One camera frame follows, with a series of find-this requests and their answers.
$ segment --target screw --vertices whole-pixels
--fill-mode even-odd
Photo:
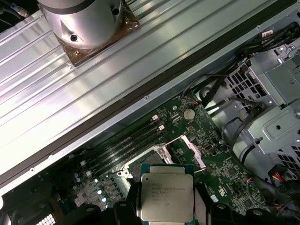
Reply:
[[[286,49],[286,52],[285,52],[285,53],[286,53],[287,55],[289,55],[294,49],[296,49],[295,46],[291,45],[291,46],[289,46],[289,47]]]
[[[71,41],[77,41],[77,35],[72,34],[70,39]]]
[[[300,106],[298,106],[297,108],[295,108],[294,115],[295,115],[295,117],[297,119],[300,119]]]

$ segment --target silver cylinder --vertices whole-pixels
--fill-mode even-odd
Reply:
[[[122,0],[38,0],[53,32],[80,49],[99,47],[118,31]]]

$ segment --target screw hole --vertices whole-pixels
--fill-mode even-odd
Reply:
[[[77,35],[75,35],[75,34],[72,34],[71,35],[71,41],[77,41]]]
[[[258,210],[253,210],[252,212],[253,212],[253,214],[258,215],[258,216],[261,216],[263,214],[262,212],[260,212]]]
[[[117,9],[117,8],[114,8],[113,10],[112,10],[112,14],[113,15],[118,15],[120,13],[120,11],[119,11],[119,9]]]
[[[226,207],[225,207],[224,205],[222,205],[222,204],[218,204],[217,207],[218,207],[219,209],[222,209],[222,210],[226,208]]]

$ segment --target chip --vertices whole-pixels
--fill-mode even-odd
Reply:
[[[142,163],[144,164],[163,164],[163,160],[155,152],[153,155],[150,155],[146,159],[143,159]],[[136,182],[140,181],[140,164],[136,164],[130,169],[131,174],[133,175]]]
[[[243,202],[246,208],[249,208],[253,205],[252,201],[250,199],[247,199]]]
[[[228,173],[230,176],[233,176],[234,174],[236,174],[236,169],[234,167],[231,167],[230,169],[228,169]]]

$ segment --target connector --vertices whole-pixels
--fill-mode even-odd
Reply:
[[[28,12],[26,9],[24,9],[24,8],[22,8],[22,7],[20,7],[20,6],[17,6],[17,5],[14,4],[14,3],[12,3],[11,8],[12,8],[15,12],[17,12],[20,16],[23,16],[24,18],[26,18],[26,17],[29,16],[29,12]]]

